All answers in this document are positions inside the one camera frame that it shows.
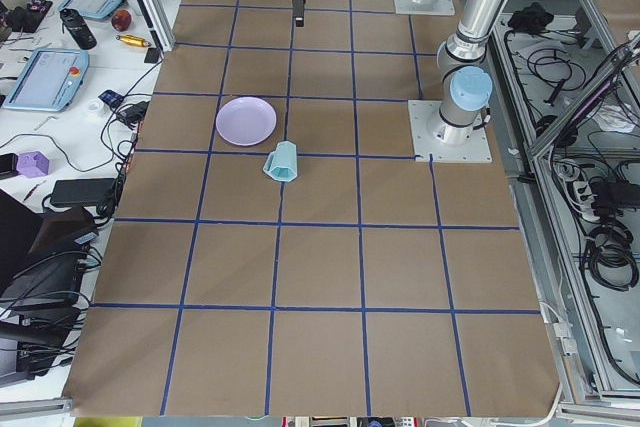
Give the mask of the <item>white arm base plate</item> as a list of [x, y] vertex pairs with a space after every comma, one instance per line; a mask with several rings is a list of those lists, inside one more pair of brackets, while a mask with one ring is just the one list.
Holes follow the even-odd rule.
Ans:
[[458, 128], [440, 116], [441, 102], [410, 100], [408, 114], [416, 162], [491, 163], [492, 155], [482, 117], [476, 114], [470, 126]]
[[394, 0], [396, 14], [452, 17], [453, 0]]

